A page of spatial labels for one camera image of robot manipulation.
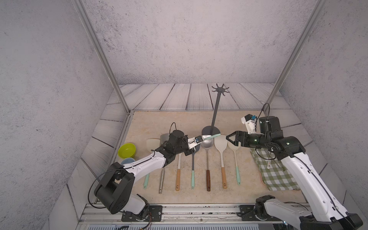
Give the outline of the cream utensil mint handle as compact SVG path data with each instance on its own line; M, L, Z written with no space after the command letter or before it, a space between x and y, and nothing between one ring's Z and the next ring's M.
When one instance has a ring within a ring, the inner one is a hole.
M236 169L236 179L237 179L237 184L240 186L241 185L241 177L240 177L240 171L239 171L239 167L238 167L238 161L237 161L237 150L240 148L239 146L235 146L233 145L231 142L228 141L228 147L233 151L234 154L234 160L235 160L235 169Z

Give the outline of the utensil light wood handle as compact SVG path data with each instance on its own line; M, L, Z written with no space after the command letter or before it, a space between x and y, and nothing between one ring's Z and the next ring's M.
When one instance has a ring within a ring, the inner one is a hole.
M224 165L224 157L223 153L227 148L227 140L225 135L219 135L214 139L215 148L220 153L220 162L221 162L221 175L222 175L222 186L224 189L227 189L227 179Z

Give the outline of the grey utensil mint handle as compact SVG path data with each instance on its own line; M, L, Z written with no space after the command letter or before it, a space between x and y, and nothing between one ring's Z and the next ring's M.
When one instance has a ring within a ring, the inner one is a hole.
M207 140L211 140L214 139L218 136L220 136L221 134L214 134L214 135L202 135L202 139L203 141L207 141Z

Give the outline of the grey spatula mint handle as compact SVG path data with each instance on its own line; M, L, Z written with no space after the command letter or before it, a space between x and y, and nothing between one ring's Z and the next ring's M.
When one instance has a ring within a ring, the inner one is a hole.
M200 146L195 146L195 151L192 153L192 175L191 175L191 189L195 188L195 154L200 150Z

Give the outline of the cream spatula light wood handle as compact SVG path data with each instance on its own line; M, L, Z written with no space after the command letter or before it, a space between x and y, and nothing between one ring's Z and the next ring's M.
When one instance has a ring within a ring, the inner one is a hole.
M182 154L180 153L178 155L178 165L177 165L177 175L176 175L176 184L175 184L175 190L180 190L180 179L181 179L181 157Z

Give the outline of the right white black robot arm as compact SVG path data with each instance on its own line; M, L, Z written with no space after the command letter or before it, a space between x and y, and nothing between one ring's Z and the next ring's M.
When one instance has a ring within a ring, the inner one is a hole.
M363 226L360 216L350 213L315 173L300 141L293 136L283 136L277 117L256 118L248 114L241 122L247 131L235 131L226 139L234 137L235 146L267 149L273 153L291 173L311 208L310 211L298 209L265 195L255 202L254 215L258 220L277 218L298 230L357 230Z

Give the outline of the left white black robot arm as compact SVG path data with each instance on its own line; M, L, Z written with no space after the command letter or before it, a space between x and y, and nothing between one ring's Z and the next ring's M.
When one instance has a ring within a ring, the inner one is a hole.
M169 139L152 150L147 157L129 164L110 165L101 175L102 179L95 188L94 195L111 214L126 211L140 219L145 218L150 205L146 199L131 193L136 181L166 167L175 160L177 154L184 153L186 156L193 154L196 146L203 140L204 137L201 135L189 139L182 131L174 130L169 134Z

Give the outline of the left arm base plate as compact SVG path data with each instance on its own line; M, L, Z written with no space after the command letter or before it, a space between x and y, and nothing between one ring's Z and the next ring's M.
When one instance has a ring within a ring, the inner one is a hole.
M123 211L122 222L160 222L162 221L163 206L149 205L146 206L141 213L133 214L132 212Z

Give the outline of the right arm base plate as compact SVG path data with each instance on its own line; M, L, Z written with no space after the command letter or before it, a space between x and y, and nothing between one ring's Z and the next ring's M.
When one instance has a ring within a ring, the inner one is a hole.
M237 216L242 221L281 221L275 217L260 217L260 215L255 213L255 205L239 205L239 209Z

